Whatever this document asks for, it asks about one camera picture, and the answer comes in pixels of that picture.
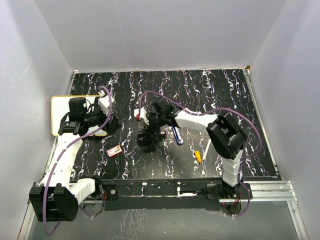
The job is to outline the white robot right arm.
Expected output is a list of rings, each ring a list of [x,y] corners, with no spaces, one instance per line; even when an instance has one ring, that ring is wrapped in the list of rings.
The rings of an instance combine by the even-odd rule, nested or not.
[[[222,179],[205,190],[207,195],[220,198],[239,197],[241,194],[242,154],[247,134],[230,113],[226,115],[203,114],[187,108],[174,107],[165,99],[153,103],[155,112],[135,109],[134,116],[143,121],[143,130],[137,135],[140,146],[161,142],[167,135],[162,127],[172,127],[176,142],[182,144],[180,129],[188,128],[207,133],[215,151],[222,158]]]

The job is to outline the red staple box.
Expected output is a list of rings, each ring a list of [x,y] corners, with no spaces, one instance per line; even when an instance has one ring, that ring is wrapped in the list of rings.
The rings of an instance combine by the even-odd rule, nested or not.
[[[122,152],[122,149],[119,145],[112,147],[110,149],[107,150],[107,155],[112,158],[118,154],[120,154]]]

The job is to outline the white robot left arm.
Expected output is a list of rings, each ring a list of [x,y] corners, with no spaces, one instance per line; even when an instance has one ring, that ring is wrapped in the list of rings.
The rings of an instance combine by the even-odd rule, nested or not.
[[[83,200],[102,197],[104,188],[97,175],[81,177],[73,185],[70,177],[83,138],[99,131],[111,135],[120,127],[118,118],[109,113],[114,103],[108,96],[61,96],[58,102],[52,100],[53,108],[62,107],[57,116],[57,144],[44,178],[29,192],[38,221],[74,221]]]

